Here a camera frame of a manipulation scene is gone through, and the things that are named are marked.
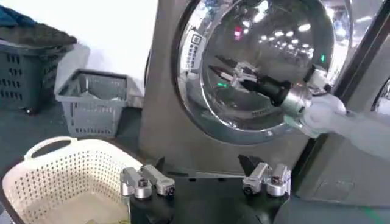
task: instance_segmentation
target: white plastic laundry basket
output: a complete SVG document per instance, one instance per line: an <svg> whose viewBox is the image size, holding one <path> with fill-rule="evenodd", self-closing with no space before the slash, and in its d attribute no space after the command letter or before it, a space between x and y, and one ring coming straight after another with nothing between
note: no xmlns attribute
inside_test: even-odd
<svg viewBox="0 0 390 224"><path fill-rule="evenodd" d="M70 141L43 156L46 145ZM111 224L128 220L121 201L119 174L142 164L101 140L47 139L24 156L2 179L3 204L15 223Z"/></svg>

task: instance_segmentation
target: folded towel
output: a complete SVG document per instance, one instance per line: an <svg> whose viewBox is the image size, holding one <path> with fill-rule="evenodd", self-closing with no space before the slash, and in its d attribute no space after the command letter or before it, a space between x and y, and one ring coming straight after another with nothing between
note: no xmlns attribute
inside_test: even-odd
<svg viewBox="0 0 390 224"><path fill-rule="evenodd" d="M36 22L28 16L0 5L0 26L32 27Z"/></svg>

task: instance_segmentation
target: gray laundry basket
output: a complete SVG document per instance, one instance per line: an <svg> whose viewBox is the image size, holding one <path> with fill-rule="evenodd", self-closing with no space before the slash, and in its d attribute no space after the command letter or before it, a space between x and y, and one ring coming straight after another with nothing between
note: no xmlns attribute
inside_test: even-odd
<svg viewBox="0 0 390 224"><path fill-rule="evenodd" d="M71 136L114 137L126 106L127 77L77 70L56 92Z"/></svg>

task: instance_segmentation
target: washing machine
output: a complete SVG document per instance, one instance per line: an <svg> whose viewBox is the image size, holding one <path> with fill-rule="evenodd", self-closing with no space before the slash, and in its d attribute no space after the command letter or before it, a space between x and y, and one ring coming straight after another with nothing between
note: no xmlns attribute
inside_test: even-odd
<svg viewBox="0 0 390 224"><path fill-rule="evenodd" d="M382 0L160 0L141 155L164 156L169 165L199 173L242 174L240 154L272 166L302 167L309 138L287 126L267 98L240 88L226 74L251 71L304 82L316 64L336 91L382 5Z"/></svg>

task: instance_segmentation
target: silver bracket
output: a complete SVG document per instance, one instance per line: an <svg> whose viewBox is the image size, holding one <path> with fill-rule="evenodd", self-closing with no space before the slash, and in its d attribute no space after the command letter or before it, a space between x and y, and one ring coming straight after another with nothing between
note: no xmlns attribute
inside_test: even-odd
<svg viewBox="0 0 390 224"><path fill-rule="evenodd" d="M152 196L152 184L143 178L133 167L121 172L121 193L123 197L134 195L139 200Z"/></svg>
<svg viewBox="0 0 390 224"><path fill-rule="evenodd" d="M172 178L164 176L154 166L142 166L140 173L142 177L152 182L156 187L158 195L173 196L175 194L175 181Z"/></svg>
<svg viewBox="0 0 390 224"><path fill-rule="evenodd" d="M291 171L286 165L278 164L270 178L267 179L267 193L274 197L281 197L285 193L290 195Z"/></svg>
<svg viewBox="0 0 390 224"><path fill-rule="evenodd" d="M266 163L259 163L250 176L243 179L243 191L246 195L258 194L264 178L267 177L269 166Z"/></svg>
<svg viewBox="0 0 390 224"><path fill-rule="evenodd" d="M290 195L291 171L283 164L278 164L273 170L267 163L259 163L250 176L243 178L243 191L246 195L261 192L262 185L266 185L267 193L274 197L281 197L285 193Z"/></svg>

